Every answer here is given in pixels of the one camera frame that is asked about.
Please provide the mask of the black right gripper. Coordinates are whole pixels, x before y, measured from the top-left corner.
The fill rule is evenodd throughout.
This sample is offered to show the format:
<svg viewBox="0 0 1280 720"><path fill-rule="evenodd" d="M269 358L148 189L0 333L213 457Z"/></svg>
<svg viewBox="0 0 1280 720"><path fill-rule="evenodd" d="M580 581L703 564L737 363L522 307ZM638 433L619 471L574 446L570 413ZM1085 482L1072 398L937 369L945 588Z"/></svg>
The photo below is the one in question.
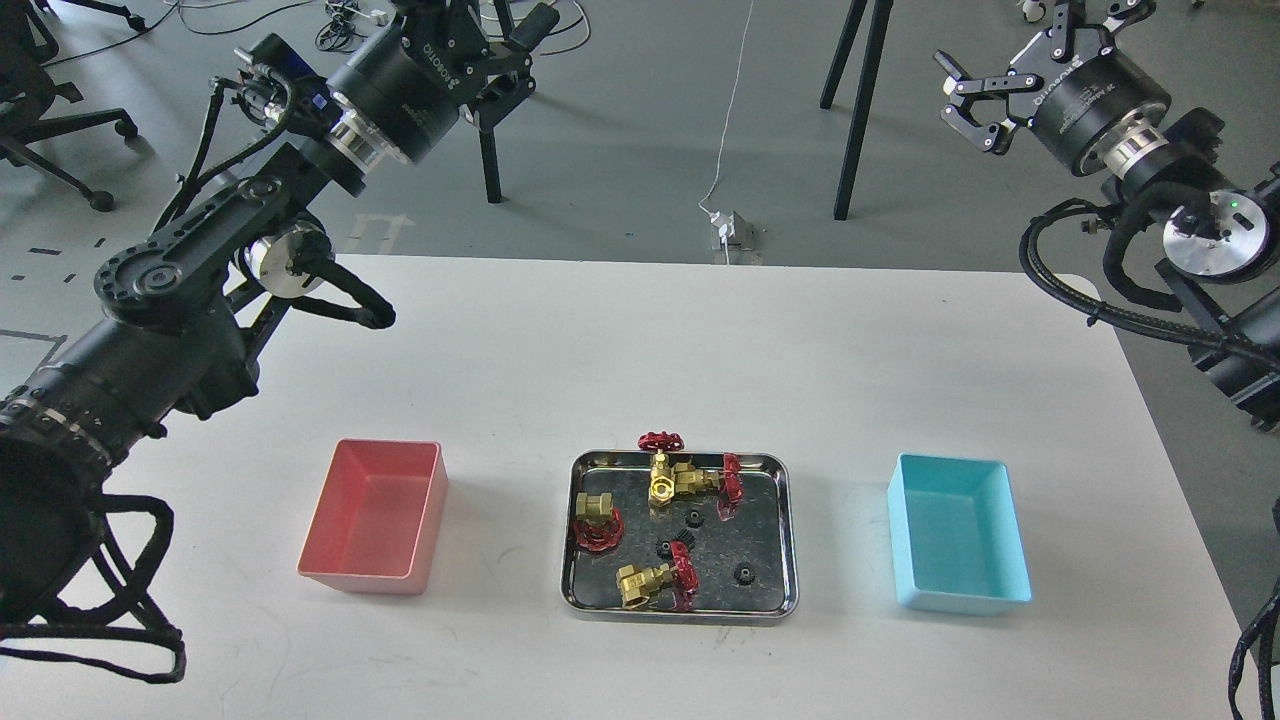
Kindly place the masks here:
<svg viewBox="0 0 1280 720"><path fill-rule="evenodd" d="M1160 123L1170 94L1117 50L1116 36L1155 13L1156 1L1055 1L1050 26L1010 61L1004 76L970 77L946 51L934 61L946 72L948 101L941 118L982 152L1004 155L1021 120L1073 176L1103 168L1101 138L1133 113ZM978 102L1010 96L1010 117L979 123Z"/></svg>

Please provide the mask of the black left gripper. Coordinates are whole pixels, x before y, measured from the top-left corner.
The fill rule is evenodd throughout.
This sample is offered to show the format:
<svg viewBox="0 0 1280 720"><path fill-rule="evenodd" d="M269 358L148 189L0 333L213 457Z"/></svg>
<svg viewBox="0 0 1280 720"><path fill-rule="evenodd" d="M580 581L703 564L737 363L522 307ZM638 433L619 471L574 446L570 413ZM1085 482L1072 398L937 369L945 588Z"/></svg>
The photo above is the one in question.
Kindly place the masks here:
<svg viewBox="0 0 1280 720"><path fill-rule="evenodd" d="M516 20L493 3L500 36L488 42L475 1L397 1L390 23L328 81L335 99L370 123L406 161L420 161L460 118L492 133L536 81L527 72L497 76L485 87L485 61L531 61L561 22L536 3Z"/></svg>

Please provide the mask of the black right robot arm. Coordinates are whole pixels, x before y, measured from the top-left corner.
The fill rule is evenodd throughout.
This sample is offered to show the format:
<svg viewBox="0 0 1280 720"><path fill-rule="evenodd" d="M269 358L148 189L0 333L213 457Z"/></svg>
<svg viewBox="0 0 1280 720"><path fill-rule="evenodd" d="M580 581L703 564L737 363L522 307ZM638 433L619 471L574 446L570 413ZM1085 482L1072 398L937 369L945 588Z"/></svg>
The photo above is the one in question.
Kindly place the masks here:
<svg viewBox="0 0 1280 720"><path fill-rule="evenodd" d="M1117 45L1155 9L1112 1L1092 15L1083 1L1057 1L998 76L974 76L937 51L941 118L982 152L1005 154L1024 128L1071 174L1106 172L1106 204L1069 199L1030 219L1021 269L1088 324L1184 346L1256 429L1275 432L1277 291L1233 314L1208 286L1253 281L1277 264L1277 178L1252 188L1229 181L1216 167L1224 123L1208 109L1164 123L1170 94ZM1071 217L1106 232L1102 273L1124 306L1074 290L1041 256L1042 232Z"/></svg>

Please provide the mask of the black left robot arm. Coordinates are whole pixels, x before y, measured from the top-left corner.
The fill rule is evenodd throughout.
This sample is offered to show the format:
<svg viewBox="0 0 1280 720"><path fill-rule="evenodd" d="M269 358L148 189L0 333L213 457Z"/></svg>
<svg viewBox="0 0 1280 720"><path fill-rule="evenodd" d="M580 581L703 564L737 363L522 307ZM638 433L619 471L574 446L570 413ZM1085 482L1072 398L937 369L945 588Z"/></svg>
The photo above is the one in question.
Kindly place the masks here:
<svg viewBox="0 0 1280 720"><path fill-rule="evenodd" d="M105 318L3 400L3 653L76 656L27 641L151 644L172 667L84 666L151 684L186 674L180 630L150 594L174 515L104 486L172 411L207 419L259 391L259 356L289 310L385 329L388 300L334 255L308 205L364 191L383 159L420 161L461 117L483 137L486 196L500 201L494 127L535 90L532 59L556 6L521 20L475 1L397 1L390 20L324 77L269 36L214 82L179 190L145 241L109 258L93 287Z"/></svg>

